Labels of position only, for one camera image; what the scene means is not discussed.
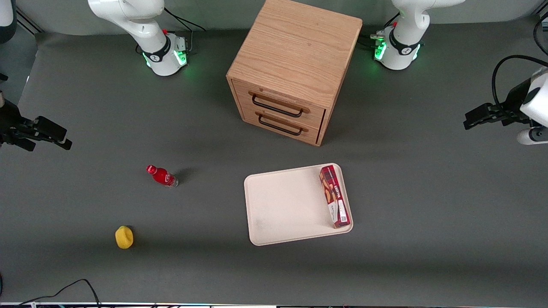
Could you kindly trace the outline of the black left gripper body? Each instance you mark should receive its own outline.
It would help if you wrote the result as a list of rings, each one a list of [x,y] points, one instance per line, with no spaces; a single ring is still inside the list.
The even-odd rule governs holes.
[[[497,104],[501,117],[501,124],[505,127],[513,123],[520,123],[532,127],[532,121],[529,116],[521,110],[531,85],[531,78],[526,79],[519,85],[513,87],[503,103]]]

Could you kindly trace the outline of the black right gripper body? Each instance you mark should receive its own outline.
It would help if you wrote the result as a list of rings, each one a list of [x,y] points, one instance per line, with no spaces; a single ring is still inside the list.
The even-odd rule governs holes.
[[[0,144],[4,145],[4,136],[12,138],[26,138],[34,135],[31,130],[34,129],[36,119],[31,120],[23,117],[19,108],[9,100],[7,100],[0,92]]]

